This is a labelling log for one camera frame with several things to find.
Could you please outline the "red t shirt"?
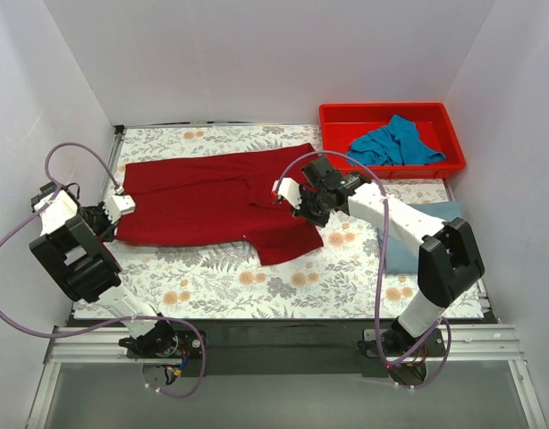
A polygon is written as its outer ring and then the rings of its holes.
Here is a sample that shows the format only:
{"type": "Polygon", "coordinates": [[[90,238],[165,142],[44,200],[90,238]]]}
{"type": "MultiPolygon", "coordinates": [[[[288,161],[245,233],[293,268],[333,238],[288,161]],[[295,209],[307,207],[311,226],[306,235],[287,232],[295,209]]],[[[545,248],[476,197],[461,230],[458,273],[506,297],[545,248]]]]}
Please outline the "red t shirt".
{"type": "Polygon", "coordinates": [[[142,246],[188,247],[246,241],[262,265],[321,248],[317,228],[276,204],[272,187],[310,144],[275,150],[127,164],[123,187],[135,210],[115,237],[142,246]]]}

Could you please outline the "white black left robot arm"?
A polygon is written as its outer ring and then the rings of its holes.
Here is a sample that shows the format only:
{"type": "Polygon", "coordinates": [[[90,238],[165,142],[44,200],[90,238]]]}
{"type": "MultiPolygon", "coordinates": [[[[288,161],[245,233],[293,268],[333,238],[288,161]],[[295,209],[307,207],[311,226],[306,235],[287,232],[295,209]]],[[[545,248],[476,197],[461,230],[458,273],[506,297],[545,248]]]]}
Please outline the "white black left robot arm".
{"type": "Polygon", "coordinates": [[[42,223],[30,251],[63,293],[121,317],[129,336],[119,345],[130,352],[144,358],[172,356],[179,346],[175,330],[122,283],[122,268],[106,247],[123,216],[135,210],[132,197],[113,195],[83,206],[67,187],[49,182],[30,204],[42,223]]]}

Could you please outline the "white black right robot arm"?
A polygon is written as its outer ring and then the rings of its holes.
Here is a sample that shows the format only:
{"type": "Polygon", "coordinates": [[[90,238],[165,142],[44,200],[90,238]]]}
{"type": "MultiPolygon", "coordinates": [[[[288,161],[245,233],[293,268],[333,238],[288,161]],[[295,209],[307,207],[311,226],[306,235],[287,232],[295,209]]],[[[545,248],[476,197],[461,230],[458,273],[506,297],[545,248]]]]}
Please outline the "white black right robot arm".
{"type": "Polygon", "coordinates": [[[383,243],[394,239],[418,260],[418,292],[394,319],[376,334],[376,352],[403,357],[421,347],[444,311],[484,274],[475,235],[469,223],[445,221],[386,197],[375,183],[340,179],[332,189],[308,189],[285,178],[273,186],[295,216],[324,227],[333,211],[381,228],[383,243]]]}

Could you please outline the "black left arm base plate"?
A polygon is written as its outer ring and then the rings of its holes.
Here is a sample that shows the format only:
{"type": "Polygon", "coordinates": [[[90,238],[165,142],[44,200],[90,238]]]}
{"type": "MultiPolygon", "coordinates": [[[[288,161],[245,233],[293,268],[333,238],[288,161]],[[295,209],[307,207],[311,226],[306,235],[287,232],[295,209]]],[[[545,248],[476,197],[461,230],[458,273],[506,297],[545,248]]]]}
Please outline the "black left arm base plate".
{"type": "Polygon", "coordinates": [[[193,331],[175,330],[163,342],[152,346],[140,345],[132,337],[118,340],[118,345],[126,349],[128,358],[202,358],[202,345],[207,342],[207,333],[202,331],[199,338],[193,331]]]}

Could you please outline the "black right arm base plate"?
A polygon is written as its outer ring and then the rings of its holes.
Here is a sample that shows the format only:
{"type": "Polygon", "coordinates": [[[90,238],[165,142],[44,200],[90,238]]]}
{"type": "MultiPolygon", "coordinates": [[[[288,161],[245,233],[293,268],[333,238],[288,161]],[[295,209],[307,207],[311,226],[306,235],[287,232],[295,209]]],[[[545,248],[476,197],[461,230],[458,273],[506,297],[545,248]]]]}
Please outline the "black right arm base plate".
{"type": "MultiPolygon", "coordinates": [[[[391,329],[383,329],[379,340],[382,342],[383,352],[387,358],[398,358],[417,343],[417,341],[412,340],[410,337],[400,336],[400,334],[391,329]]],[[[357,347],[364,356],[378,358],[376,331],[374,329],[364,330],[362,338],[357,343],[357,347]]],[[[440,329],[435,328],[419,348],[413,352],[411,357],[423,357],[426,355],[427,358],[441,358],[444,352],[445,345],[442,332],[440,329]]]]}

